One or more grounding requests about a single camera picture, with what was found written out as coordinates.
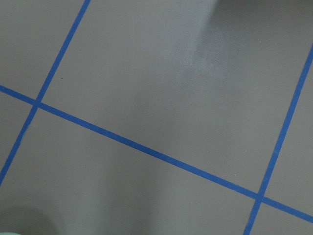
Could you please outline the green bowl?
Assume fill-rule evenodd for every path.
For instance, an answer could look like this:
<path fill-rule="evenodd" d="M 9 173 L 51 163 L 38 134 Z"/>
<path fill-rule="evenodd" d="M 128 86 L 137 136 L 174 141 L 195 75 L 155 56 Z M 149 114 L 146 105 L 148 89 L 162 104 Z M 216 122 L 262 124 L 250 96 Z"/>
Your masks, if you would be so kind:
<path fill-rule="evenodd" d="M 3 232 L 3 231 L 0 231 L 0 235 L 21 235 L 21 234 L 15 233 L 15 232 Z"/>

